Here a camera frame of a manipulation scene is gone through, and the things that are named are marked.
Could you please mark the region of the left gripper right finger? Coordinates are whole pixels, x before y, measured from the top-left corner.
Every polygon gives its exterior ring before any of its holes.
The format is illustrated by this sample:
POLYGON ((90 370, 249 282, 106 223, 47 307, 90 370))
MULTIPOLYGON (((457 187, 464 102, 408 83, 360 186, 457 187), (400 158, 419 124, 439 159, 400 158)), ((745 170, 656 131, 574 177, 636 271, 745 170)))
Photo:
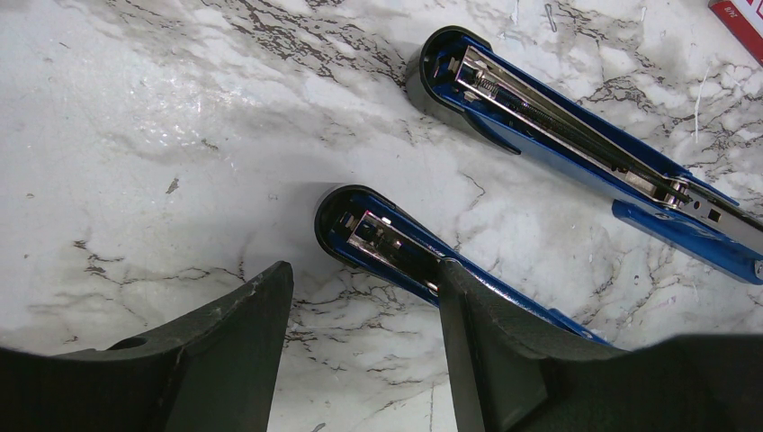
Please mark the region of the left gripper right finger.
POLYGON ((680 335, 626 351, 536 317, 453 261, 439 275, 461 431, 762 428, 759 335, 680 335))

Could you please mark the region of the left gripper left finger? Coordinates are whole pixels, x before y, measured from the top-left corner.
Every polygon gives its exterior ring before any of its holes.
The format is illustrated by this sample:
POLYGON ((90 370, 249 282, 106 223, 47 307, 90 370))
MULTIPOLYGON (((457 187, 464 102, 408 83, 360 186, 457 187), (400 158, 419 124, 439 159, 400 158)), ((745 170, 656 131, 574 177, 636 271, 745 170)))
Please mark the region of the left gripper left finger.
POLYGON ((4 431, 264 431, 292 305, 279 261, 105 350, 1 351, 4 431))

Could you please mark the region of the blue stapler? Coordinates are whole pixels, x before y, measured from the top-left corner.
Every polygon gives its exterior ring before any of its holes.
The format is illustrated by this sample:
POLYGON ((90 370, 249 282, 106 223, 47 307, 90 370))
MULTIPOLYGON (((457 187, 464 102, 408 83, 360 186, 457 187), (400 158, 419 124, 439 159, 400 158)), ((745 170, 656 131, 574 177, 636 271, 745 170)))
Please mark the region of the blue stapler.
MULTIPOLYGON (((614 216, 750 284, 762 282, 762 223, 731 197, 655 148, 556 92, 460 26, 433 32, 405 69, 408 99, 428 114, 513 155, 525 155, 612 202, 614 216)), ((558 329, 593 334, 447 246, 372 188, 329 191, 316 210, 320 247, 352 268, 439 302, 438 265, 453 260, 506 301, 558 329)))

